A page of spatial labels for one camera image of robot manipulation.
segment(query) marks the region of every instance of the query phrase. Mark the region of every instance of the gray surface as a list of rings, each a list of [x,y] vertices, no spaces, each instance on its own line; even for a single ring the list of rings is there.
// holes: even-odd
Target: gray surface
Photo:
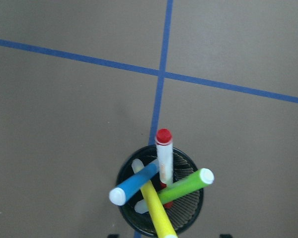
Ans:
[[[166,1],[0,1],[0,38],[158,68]],[[167,71],[298,97],[298,1],[175,1]],[[108,191],[157,78],[0,47],[0,238],[133,230]],[[159,128],[215,183],[181,238],[298,237],[298,104],[166,79]]]

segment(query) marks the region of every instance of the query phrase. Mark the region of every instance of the blue tape line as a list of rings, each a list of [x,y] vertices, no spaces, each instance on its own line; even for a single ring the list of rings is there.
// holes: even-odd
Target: blue tape line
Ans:
[[[171,25],[171,17],[172,17],[172,5],[173,5],[173,0],[168,0],[166,10],[165,10],[160,65],[159,65],[157,87],[155,92],[153,114],[151,119],[149,145],[154,144],[154,137],[157,132],[158,123],[159,123],[159,115],[160,115],[161,100],[162,100],[163,85],[164,85],[164,75],[165,75],[165,68],[167,64],[167,55],[168,55],[170,25]]]
[[[139,232],[136,232],[134,233],[134,238],[140,238],[141,237],[141,234]]]
[[[0,46],[158,76],[158,70],[0,39]]]
[[[208,79],[196,78],[196,77],[191,77],[191,76],[186,76],[186,75],[176,74],[176,73],[170,73],[170,72],[166,72],[164,76],[166,78],[175,79],[175,80],[179,80],[179,81],[183,81],[183,82],[201,84],[201,85],[205,85],[205,86],[222,88],[222,89],[236,91],[236,92],[240,92],[240,93],[247,93],[247,94],[252,94],[252,95],[256,95],[256,96],[277,99],[277,100],[281,100],[281,101],[298,103],[298,97],[288,96],[285,94],[273,93],[273,92],[269,92],[269,91],[248,88],[248,87],[238,86],[238,85],[234,85],[234,84],[222,83],[222,82],[212,81],[212,80],[208,80]]]

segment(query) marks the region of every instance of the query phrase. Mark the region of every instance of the red marker cap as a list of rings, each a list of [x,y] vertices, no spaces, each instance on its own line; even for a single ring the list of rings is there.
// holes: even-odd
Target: red marker cap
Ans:
[[[172,134],[166,128],[160,129],[155,136],[155,141],[159,145],[168,145],[172,142]]]

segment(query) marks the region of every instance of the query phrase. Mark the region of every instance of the pen holder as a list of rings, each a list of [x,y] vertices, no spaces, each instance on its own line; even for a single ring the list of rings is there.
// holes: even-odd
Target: pen holder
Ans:
[[[131,163],[134,159],[140,159],[146,166],[156,159],[156,147],[150,145],[143,147],[132,154],[119,171],[116,184],[120,184],[134,174]],[[182,151],[173,148],[173,180],[174,182],[187,177],[198,170],[193,161]],[[156,191],[160,190],[159,173],[152,179],[152,184]],[[127,223],[137,232],[148,236],[157,237],[150,214],[139,214],[135,211],[135,204],[142,200],[143,196],[138,191],[119,210]],[[171,208],[166,209],[167,215],[177,234],[188,229],[198,217],[203,203],[203,189],[197,190],[173,201]]]

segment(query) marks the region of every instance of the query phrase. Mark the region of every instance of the red marker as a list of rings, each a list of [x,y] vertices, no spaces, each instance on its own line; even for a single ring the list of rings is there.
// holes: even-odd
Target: red marker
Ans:
[[[155,137],[155,145],[160,168],[161,188],[173,184],[173,140],[168,129],[160,129]],[[165,208],[170,208],[172,202],[164,204]]]

